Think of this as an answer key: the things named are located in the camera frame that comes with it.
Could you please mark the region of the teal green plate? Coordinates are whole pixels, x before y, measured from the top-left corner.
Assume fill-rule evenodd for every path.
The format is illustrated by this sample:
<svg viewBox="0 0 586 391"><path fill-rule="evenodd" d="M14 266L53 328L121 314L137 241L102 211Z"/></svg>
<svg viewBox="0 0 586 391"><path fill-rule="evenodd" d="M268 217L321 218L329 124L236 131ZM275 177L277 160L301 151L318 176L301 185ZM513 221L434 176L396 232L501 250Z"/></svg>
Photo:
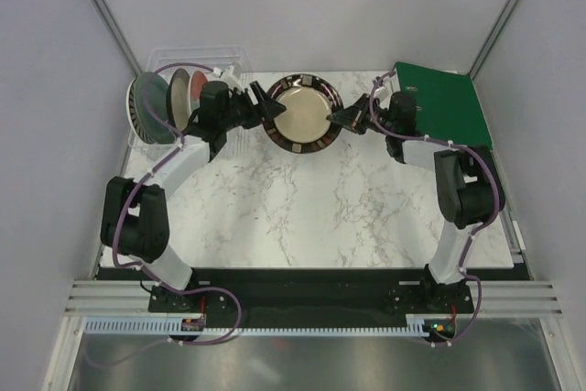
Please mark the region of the teal green plate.
<svg viewBox="0 0 586 391"><path fill-rule="evenodd" d="M172 144L174 134L161 121L168 121L168 83L152 71L142 73L135 84L136 115L147 137L156 144Z"/></svg>

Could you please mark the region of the white blue striped plate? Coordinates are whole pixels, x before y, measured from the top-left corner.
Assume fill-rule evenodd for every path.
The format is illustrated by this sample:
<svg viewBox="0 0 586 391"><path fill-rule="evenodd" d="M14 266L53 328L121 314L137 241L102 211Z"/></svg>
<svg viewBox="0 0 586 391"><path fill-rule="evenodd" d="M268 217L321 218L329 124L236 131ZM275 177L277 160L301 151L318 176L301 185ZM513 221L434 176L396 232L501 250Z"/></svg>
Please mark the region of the white blue striped plate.
<svg viewBox="0 0 586 391"><path fill-rule="evenodd" d="M143 143L152 145L154 143L153 139L147 134L145 128L143 127L142 123L140 122L137 112L136 112L136 103L135 103L135 84L136 79L133 79L130 84L128 85L126 95L125 95L125 110L128 123L132 129L132 132L136 137L138 137Z"/></svg>

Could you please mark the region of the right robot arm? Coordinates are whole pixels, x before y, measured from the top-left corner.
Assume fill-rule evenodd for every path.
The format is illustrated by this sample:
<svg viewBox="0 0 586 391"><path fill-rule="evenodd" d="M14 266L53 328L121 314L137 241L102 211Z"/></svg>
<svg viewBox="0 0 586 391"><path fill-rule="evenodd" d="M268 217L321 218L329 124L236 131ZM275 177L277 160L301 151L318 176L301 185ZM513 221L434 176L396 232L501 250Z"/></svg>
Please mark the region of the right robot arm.
<svg viewBox="0 0 586 391"><path fill-rule="evenodd" d="M350 106L329 82L309 74L289 75L269 89L253 81L250 88L266 134L288 152L317 153L343 130L373 131L385 136L386 151L396 162L434 173L444 224L426 268L432 281L418 296L426 310L437 312L451 303L450 286L467 278L475 236L496 219L505 195L491 149L422 134L415 96L392 91L391 76L376 78L372 90Z"/></svg>

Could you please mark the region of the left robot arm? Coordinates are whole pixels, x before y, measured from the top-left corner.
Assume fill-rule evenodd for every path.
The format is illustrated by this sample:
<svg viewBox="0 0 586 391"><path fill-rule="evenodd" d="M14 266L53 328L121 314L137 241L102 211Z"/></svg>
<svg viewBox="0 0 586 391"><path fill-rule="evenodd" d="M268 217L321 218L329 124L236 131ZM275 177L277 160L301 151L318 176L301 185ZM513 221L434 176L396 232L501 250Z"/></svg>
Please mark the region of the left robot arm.
<svg viewBox="0 0 586 391"><path fill-rule="evenodd" d="M286 110L256 81L242 90L224 81L205 83L185 129L163 124L177 135L171 150L140 179L116 176L106 186L100 238L114 266L144 271L169 290L179 310L197 308L201 290L190 283L193 269L169 244L168 199L221 152L229 131L272 122Z"/></svg>

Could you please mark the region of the red and teal floral plate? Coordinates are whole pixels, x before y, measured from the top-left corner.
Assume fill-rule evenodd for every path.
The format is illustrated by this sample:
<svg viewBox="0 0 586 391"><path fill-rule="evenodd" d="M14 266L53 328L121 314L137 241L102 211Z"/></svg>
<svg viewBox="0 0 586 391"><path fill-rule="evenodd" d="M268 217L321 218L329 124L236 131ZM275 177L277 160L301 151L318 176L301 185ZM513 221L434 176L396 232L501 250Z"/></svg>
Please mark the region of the red and teal floral plate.
<svg viewBox="0 0 586 391"><path fill-rule="evenodd" d="M189 83L190 103L197 103L200 99L202 89L208 82L206 75L202 71L194 71Z"/></svg>

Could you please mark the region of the brown rimmed cream plate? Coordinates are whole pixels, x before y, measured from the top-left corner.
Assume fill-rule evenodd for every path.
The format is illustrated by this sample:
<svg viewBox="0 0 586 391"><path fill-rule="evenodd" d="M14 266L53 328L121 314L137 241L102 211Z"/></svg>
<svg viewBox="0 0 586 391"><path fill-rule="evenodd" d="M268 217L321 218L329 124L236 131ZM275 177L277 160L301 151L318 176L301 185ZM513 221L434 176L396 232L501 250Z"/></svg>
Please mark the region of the brown rimmed cream plate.
<svg viewBox="0 0 586 391"><path fill-rule="evenodd" d="M171 79L167 91L167 112L169 122L183 131L190 119L189 73L179 68Z"/></svg>

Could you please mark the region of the dark patterned rim plate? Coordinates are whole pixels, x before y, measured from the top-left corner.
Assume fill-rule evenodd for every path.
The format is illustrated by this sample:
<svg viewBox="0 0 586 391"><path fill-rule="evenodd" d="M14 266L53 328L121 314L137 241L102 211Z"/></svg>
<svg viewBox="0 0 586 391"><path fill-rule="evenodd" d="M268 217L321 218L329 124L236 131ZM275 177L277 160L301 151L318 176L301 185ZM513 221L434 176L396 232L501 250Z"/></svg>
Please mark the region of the dark patterned rim plate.
<svg viewBox="0 0 586 391"><path fill-rule="evenodd" d="M268 97L286 107L283 114L263 124L268 137L294 154L311 154L330 146L342 128L330 116L344 108L338 91L315 74L294 73L276 81Z"/></svg>

